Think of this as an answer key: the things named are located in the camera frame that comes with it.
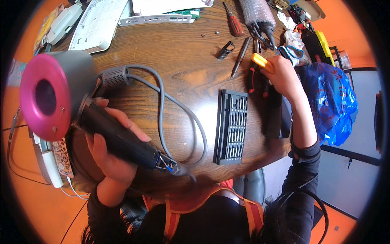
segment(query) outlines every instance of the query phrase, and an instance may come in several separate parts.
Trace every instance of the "woman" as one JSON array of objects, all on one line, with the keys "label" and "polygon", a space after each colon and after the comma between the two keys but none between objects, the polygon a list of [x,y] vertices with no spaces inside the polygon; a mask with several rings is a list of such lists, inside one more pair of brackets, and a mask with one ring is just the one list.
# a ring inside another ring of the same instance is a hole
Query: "woman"
[{"label": "woman", "polygon": [[[306,94],[289,60],[268,59],[275,67],[263,73],[292,106],[292,166],[282,186],[282,195],[296,190],[318,173],[320,148]],[[98,101],[106,107],[108,100]],[[106,108],[142,141],[150,138],[123,112]],[[236,195],[228,186],[212,186],[192,197],[154,203],[145,199],[148,213],[142,223],[120,216],[126,189],[137,165],[107,153],[104,138],[87,136],[89,150],[105,174],[90,195],[88,226],[83,243],[309,243],[314,217],[314,199],[296,192],[285,203],[274,201],[265,213],[259,203]],[[317,179],[302,189],[316,194]]]}]

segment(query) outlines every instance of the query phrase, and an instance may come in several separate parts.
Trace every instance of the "black sleeve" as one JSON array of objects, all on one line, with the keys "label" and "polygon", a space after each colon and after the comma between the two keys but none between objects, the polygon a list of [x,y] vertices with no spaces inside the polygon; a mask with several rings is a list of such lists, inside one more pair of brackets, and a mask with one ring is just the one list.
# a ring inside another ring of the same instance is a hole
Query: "black sleeve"
[{"label": "black sleeve", "polygon": [[[318,173],[321,149],[317,141],[309,148],[292,146],[289,156],[292,166],[282,185],[282,195],[294,191]],[[305,185],[306,189],[317,194],[318,178]],[[285,218],[292,243],[309,243],[314,219],[314,199],[303,192],[295,192],[285,203]]]},{"label": "black sleeve", "polygon": [[95,243],[125,243],[128,228],[120,215],[122,203],[115,207],[101,204],[96,188],[91,192],[87,204],[88,225]]}]

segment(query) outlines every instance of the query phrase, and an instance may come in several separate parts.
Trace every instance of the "yellow handle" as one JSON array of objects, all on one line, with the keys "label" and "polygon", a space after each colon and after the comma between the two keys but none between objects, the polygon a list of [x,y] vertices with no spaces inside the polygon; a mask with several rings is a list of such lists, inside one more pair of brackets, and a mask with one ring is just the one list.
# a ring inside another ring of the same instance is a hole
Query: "yellow handle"
[{"label": "yellow handle", "polygon": [[268,62],[265,58],[263,58],[259,54],[254,53],[252,55],[252,61],[258,64],[260,67],[264,68],[266,71],[272,74],[275,73],[275,68],[273,67],[273,64]]}]

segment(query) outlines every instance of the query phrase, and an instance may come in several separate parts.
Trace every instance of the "person's hand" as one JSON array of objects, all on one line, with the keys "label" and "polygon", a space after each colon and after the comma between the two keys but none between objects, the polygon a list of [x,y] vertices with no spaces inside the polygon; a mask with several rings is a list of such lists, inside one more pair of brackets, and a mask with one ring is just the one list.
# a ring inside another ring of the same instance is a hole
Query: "person's hand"
[{"label": "person's hand", "polygon": [[269,79],[276,91],[285,96],[290,103],[302,95],[306,96],[290,60],[282,56],[273,56],[267,60],[273,64],[275,73],[265,69],[260,69],[260,72]]},{"label": "person's hand", "polygon": [[[141,141],[150,141],[150,137],[131,121],[124,112],[118,109],[106,108],[109,102],[108,99],[96,98],[95,101],[111,116],[115,117],[124,127],[131,130]],[[85,138],[87,139],[88,149],[103,174],[114,181],[127,185],[127,187],[130,186],[135,177],[137,165],[125,162],[108,153],[106,140],[102,135],[96,133],[92,137],[86,134]]]}]

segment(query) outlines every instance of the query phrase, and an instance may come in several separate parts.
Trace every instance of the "black tray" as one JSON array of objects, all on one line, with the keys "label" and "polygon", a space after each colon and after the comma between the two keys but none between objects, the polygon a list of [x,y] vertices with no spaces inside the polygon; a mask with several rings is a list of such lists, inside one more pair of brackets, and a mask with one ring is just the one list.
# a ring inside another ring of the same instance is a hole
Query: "black tray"
[{"label": "black tray", "polygon": [[241,163],[247,112],[247,93],[230,90],[220,91],[214,151],[216,164]]}]

